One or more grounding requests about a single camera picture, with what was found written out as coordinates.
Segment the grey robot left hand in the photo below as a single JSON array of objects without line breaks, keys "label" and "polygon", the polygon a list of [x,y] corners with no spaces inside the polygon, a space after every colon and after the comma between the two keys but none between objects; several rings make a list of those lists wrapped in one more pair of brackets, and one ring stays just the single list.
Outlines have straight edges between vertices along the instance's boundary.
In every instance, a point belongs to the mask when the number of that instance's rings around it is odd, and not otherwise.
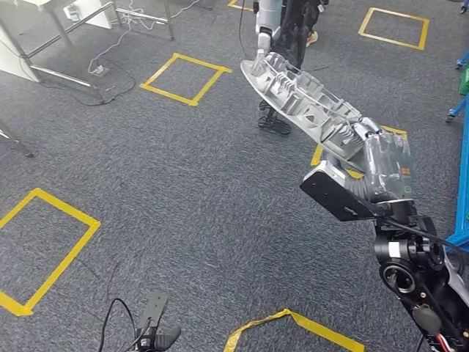
[{"label": "grey robot left hand", "polygon": [[163,334],[157,332],[156,326],[150,326],[144,333],[138,330],[141,337],[136,342],[136,351],[167,351],[176,342],[181,334],[180,326],[175,326]]}]

